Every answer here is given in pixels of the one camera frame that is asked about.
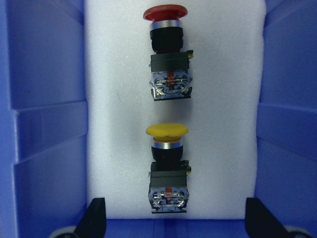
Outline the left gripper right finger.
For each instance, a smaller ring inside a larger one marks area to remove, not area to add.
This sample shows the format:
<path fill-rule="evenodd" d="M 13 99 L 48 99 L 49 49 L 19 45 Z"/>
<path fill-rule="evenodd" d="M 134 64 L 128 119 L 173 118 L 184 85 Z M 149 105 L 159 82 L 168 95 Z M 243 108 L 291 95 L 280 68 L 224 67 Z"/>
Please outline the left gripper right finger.
<path fill-rule="evenodd" d="M 286 238 L 287 230 L 258 198 L 247 198 L 245 229 L 250 238 Z"/>

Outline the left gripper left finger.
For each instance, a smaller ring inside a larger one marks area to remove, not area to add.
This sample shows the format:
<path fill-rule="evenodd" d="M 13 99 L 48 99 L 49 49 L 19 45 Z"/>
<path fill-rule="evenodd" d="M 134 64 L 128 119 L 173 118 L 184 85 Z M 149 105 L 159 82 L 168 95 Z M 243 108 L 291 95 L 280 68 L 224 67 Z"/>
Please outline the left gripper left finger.
<path fill-rule="evenodd" d="M 78 238 L 103 238 L 106 234 L 105 199 L 94 198 L 74 230 Z"/>

